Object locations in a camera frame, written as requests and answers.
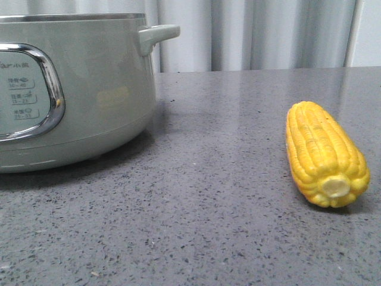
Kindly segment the yellow plastic corn cob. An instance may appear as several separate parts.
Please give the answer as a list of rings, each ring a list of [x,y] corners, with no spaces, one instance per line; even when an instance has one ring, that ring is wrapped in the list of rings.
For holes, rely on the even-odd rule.
[[[344,207],[368,187],[365,156],[339,123],[314,102],[301,101],[289,109],[286,151],[294,182],[312,204]]]

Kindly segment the pale green electric cooking pot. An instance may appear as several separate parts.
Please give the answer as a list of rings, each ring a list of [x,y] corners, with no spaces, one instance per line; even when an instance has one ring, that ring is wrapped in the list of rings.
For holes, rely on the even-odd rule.
[[[1,172],[50,169],[109,152],[155,110],[154,46],[180,35],[144,14],[1,17]]]

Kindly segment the white pleated curtain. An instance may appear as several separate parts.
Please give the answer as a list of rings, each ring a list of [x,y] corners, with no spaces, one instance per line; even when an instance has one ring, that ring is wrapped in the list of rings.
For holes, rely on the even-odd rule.
[[[2,1],[1,14],[144,13],[178,24],[156,71],[380,65],[379,1]]]

